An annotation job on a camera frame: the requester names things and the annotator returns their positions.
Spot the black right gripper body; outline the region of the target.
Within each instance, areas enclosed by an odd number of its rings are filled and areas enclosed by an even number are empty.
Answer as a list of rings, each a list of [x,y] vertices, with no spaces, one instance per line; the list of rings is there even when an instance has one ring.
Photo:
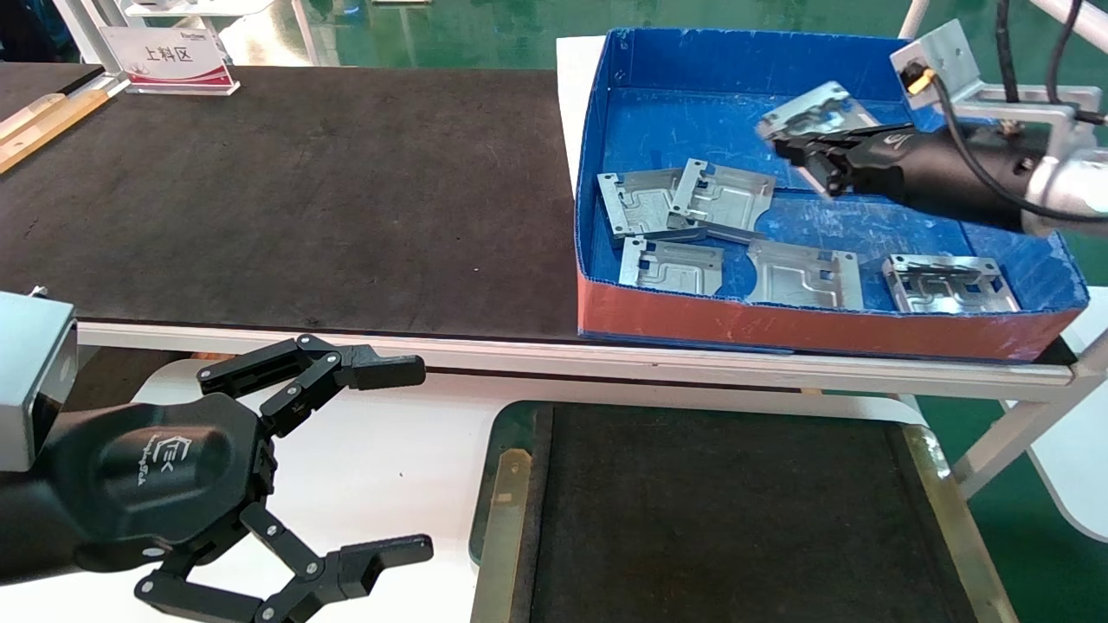
[[[1001,188],[1025,196],[1046,141],[1006,135],[992,124],[960,124],[956,130],[945,125],[933,132],[903,124],[847,132],[854,142],[844,157],[851,188],[930,216],[1020,233],[1020,210],[972,172],[955,145],[957,135]]]

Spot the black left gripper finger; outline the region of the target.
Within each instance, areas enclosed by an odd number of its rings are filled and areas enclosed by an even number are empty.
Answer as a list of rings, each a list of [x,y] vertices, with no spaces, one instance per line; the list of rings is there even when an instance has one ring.
[[[315,335],[270,344],[197,374],[202,394],[238,399],[276,385],[260,406],[261,430],[284,438],[343,389],[368,391],[419,386],[425,362],[418,356],[383,357],[368,344],[336,346]]]
[[[248,530],[293,571],[293,580],[266,599],[189,582],[199,555],[171,556],[138,581],[134,595],[160,613],[198,622],[307,622],[321,607],[368,596],[384,570],[433,556],[428,535],[394,537],[334,549],[317,556],[265,505],[245,505],[234,527]]]

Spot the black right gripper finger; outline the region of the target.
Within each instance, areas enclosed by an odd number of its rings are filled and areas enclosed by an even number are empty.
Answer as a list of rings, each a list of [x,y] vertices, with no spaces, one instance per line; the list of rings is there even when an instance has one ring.
[[[854,186],[854,167],[847,155],[807,155],[806,177],[815,192],[837,198]]]
[[[780,159],[787,159],[792,165],[807,165],[808,160],[814,157],[840,164],[847,157],[848,151],[862,145],[866,139],[883,137],[890,133],[909,130],[907,125],[876,125],[796,135],[774,132],[770,134],[770,144]]]

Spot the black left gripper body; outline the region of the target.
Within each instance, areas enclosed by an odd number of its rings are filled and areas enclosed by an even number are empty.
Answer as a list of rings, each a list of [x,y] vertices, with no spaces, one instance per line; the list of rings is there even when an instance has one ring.
[[[31,469],[3,474],[1,576],[209,563],[246,537],[239,513],[276,468],[260,418],[226,395],[60,413]]]

